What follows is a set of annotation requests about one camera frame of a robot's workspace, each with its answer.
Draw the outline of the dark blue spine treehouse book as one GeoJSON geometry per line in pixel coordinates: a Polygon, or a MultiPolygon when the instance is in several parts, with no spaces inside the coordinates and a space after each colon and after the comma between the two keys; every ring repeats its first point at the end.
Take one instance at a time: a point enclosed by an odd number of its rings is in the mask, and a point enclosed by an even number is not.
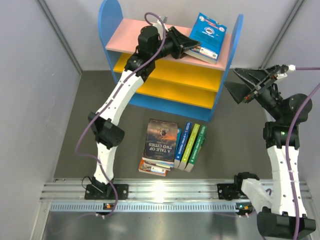
{"type": "Polygon", "coordinates": [[[174,158],[174,168],[176,168],[176,169],[179,167],[180,162],[182,160],[182,154],[184,152],[184,148],[185,148],[186,142],[188,140],[188,136],[189,136],[191,128],[192,128],[192,122],[188,121],[185,125],[184,130],[180,134],[180,141],[177,146],[177,151],[176,151],[175,158],[174,158]]]}

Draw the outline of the light blue cover treehouse book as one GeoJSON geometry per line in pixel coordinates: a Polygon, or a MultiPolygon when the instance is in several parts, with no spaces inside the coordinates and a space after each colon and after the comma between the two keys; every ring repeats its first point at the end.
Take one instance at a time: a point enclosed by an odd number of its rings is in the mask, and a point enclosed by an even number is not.
{"type": "Polygon", "coordinates": [[[189,35],[189,38],[200,42],[200,45],[186,53],[206,63],[216,64],[226,32],[225,25],[219,24],[200,12],[189,35]]]}

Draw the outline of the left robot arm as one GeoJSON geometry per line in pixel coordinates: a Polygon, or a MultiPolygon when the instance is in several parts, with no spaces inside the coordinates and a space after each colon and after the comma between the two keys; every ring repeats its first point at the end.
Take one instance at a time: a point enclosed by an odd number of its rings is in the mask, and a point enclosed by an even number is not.
{"type": "Polygon", "coordinates": [[[86,187],[86,199],[117,198],[117,190],[113,184],[113,165],[117,147],[125,136],[118,123],[132,96],[156,68],[156,60],[168,55],[181,59],[187,51],[201,44],[173,26],[164,29],[162,33],[155,26],[145,26],[137,40],[135,52],[127,60],[111,95],[97,112],[89,115],[97,145],[97,166],[91,183],[86,187]]]}

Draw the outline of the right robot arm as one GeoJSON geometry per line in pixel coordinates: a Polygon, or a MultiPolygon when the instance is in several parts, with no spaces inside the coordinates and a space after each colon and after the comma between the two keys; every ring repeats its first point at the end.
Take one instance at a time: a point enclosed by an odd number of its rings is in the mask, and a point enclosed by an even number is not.
{"type": "Polygon", "coordinates": [[[298,173],[299,125],[308,120],[310,95],[297,93],[283,98],[277,82],[296,70],[294,65],[268,68],[235,68],[240,82],[227,82],[236,103],[257,101],[273,118],[264,125],[263,139],[271,163],[273,189],[268,193],[260,178],[249,172],[234,176],[227,199],[247,198],[257,214],[262,237],[302,239],[316,230],[316,221],[304,207],[298,173]]]}

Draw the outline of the lime green spine treehouse book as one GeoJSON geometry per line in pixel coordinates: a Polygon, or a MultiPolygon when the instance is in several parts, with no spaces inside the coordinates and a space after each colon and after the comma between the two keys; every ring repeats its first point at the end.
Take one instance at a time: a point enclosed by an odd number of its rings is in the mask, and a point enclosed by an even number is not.
{"type": "Polygon", "coordinates": [[[188,163],[194,142],[196,140],[199,128],[200,128],[200,125],[197,123],[193,126],[192,132],[190,134],[190,137],[188,139],[187,145],[185,147],[185,150],[184,150],[184,153],[182,156],[182,160],[180,161],[180,165],[178,167],[179,170],[183,171],[187,166],[187,163],[188,163]]]}

